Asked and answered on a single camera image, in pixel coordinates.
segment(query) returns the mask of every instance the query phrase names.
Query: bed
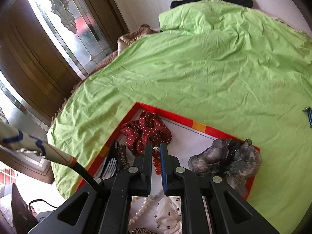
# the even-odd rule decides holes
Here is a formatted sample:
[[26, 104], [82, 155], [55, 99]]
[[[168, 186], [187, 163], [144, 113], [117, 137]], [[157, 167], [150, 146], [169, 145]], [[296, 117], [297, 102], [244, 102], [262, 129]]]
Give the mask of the bed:
[[[290, 234], [312, 201], [312, 39], [261, 11], [201, 1], [159, 16], [162, 33], [137, 40], [70, 97], [48, 142], [88, 168], [135, 102], [210, 125], [261, 149], [248, 202]], [[68, 198], [79, 177], [53, 166]]]

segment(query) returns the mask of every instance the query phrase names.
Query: white pearl necklace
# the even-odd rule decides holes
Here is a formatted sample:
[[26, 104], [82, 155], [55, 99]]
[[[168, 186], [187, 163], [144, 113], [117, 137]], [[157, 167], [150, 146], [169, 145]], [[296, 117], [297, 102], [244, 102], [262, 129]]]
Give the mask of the white pearl necklace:
[[[163, 192], [163, 190], [160, 190], [155, 196], [149, 195], [147, 197], [144, 198], [143, 201], [143, 205], [141, 206], [141, 208], [135, 213], [135, 216], [130, 217], [129, 219], [129, 223], [128, 225], [130, 226], [131, 224], [135, 223], [136, 220], [138, 220], [138, 218], [144, 213], [144, 210], [147, 209], [147, 206], [149, 205], [149, 203], [153, 200], [155, 200], [155, 198], [157, 198], [159, 195], [161, 195], [161, 193]], [[132, 196], [132, 200], [131, 203], [135, 202], [136, 200], [141, 199], [142, 197], [139, 196]]]

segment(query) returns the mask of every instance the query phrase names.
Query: polka dot fabric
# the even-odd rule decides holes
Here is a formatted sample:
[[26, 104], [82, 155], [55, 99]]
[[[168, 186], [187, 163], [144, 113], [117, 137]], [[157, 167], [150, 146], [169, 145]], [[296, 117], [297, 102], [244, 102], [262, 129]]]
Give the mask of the polka dot fabric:
[[127, 137], [126, 146], [134, 156], [144, 154], [146, 143], [159, 147], [161, 143], [169, 144], [172, 139], [162, 120], [148, 111], [141, 111], [138, 120], [123, 124], [121, 132]]

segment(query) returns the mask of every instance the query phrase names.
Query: black cable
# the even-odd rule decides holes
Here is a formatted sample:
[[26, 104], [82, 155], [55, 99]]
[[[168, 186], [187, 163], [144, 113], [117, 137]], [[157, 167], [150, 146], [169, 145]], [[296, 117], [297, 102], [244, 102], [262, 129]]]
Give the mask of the black cable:
[[78, 162], [76, 162], [71, 168], [83, 177], [85, 181], [98, 193], [103, 191], [102, 187], [94, 180], [94, 178], [83, 168]]
[[33, 200], [33, 201], [29, 202], [28, 208], [29, 208], [30, 211], [32, 211], [32, 209], [30, 208], [30, 205], [31, 205], [33, 202], [37, 202], [37, 201], [44, 201], [46, 204], [50, 205], [51, 207], [57, 208], [57, 207], [55, 207], [55, 206], [52, 206], [50, 203], [46, 202], [46, 201], [43, 200], [43, 199], [36, 199], [36, 200]]

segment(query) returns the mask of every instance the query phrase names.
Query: cherry print fabric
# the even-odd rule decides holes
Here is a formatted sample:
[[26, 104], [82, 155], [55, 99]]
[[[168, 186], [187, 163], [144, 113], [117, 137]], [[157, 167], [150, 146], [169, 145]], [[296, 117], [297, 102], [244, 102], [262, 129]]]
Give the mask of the cherry print fabric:
[[170, 130], [162, 120], [144, 110], [138, 120], [123, 124], [121, 132], [126, 136], [126, 146], [134, 156], [144, 154], [146, 143], [159, 147], [161, 143], [169, 144], [172, 138]]
[[164, 197], [156, 207], [154, 219], [157, 228], [164, 234], [182, 233], [182, 211], [180, 196]]

